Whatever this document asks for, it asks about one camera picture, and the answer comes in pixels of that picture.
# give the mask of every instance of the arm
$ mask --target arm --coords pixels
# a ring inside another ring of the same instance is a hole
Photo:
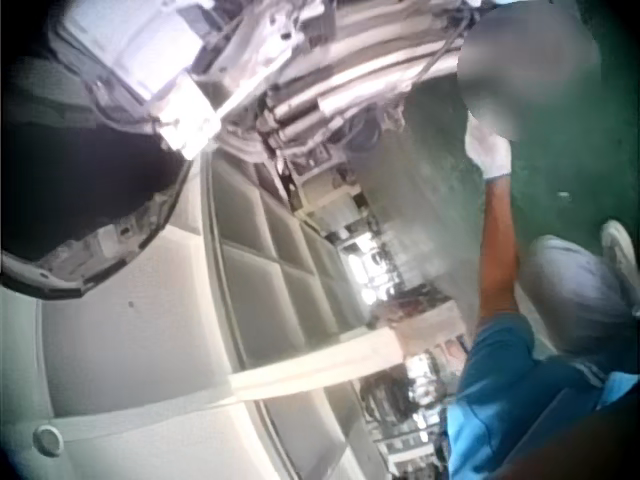
[[[478,331],[497,313],[518,312],[514,295],[518,254],[511,218],[511,145],[469,114],[465,150],[486,180]]]
[[[518,253],[511,217],[511,177],[487,182],[480,253],[480,321],[477,329],[500,312],[517,312],[515,282]]]

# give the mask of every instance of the vehicle underside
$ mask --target vehicle underside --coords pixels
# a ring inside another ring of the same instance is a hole
[[[3,87],[3,283],[69,298],[109,278],[166,224],[201,151],[253,164],[280,201],[308,212],[314,182],[352,184],[350,156],[402,129],[413,86],[455,72],[464,34],[490,8],[150,0],[52,10]]]

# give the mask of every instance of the factory floor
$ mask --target factory floor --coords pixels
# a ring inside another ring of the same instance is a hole
[[[637,50],[604,10],[581,8],[600,48],[601,81],[588,98],[513,144],[513,210],[523,254],[545,234],[599,254],[599,230],[610,218],[629,230],[636,248],[640,240]],[[456,78],[412,92],[405,119],[405,130],[385,132],[373,155],[355,159],[355,169],[405,277],[434,279],[471,325],[483,185],[464,153],[466,108]]]

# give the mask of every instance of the gray pants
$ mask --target gray pants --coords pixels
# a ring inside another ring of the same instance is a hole
[[[638,292],[603,258],[545,236],[521,266],[520,284],[559,353],[605,373],[638,373]]]

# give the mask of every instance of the pipe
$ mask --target pipe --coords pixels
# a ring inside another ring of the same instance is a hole
[[[340,112],[345,105],[351,105],[354,102],[364,103],[385,93],[408,90],[421,72],[423,72],[420,77],[421,81],[455,72],[457,62],[458,52],[450,52],[429,71],[424,69],[424,58],[397,65],[369,75],[365,80],[351,82],[320,97],[318,108],[326,117],[332,117]]]
[[[425,45],[419,45],[417,47],[405,48],[396,52],[392,52],[387,55],[377,57],[368,62],[364,62],[359,65],[356,65],[355,67],[344,70],[336,75],[333,75],[327,80],[319,82],[316,85],[312,86],[311,88],[308,88],[303,92],[300,92],[299,94],[293,96],[292,98],[285,101],[284,103],[278,105],[276,108],[273,109],[273,115],[276,118],[276,120],[282,120],[292,110],[300,106],[303,106],[305,104],[311,103],[319,95],[322,95],[328,90],[339,87],[340,85],[348,83],[368,73],[388,67],[393,64],[401,63],[403,61],[409,60],[414,57],[428,55],[429,53],[433,53],[433,52],[436,52],[436,55],[437,55],[437,52],[440,52],[443,49],[449,48],[449,46],[453,44],[455,39],[456,38],[454,37],[452,39],[442,40],[442,41],[433,42],[433,43],[427,43]]]
[[[342,127],[347,121],[361,110],[360,106],[352,107],[349,110],[336,115],[327,126],[321,128],[313,137],[309,138],[304,144],[295,147],[285,148],[278,151],[278,154],[283,157],[295,157],[300,156],[313,148],[317,147],[325,141],[333,132]]]
[[[289,65],[284,67],[278,82],[285,84],[322,67],[334,64],[354,52],[371,46],[372,40],[376,44],[383,44],[393,40],[407,39],[413,34],[430,29],[434,21],[435,18],[431,14],[402,19],[334,40],[327,45],[321,45],[307,55],[294,58]]]

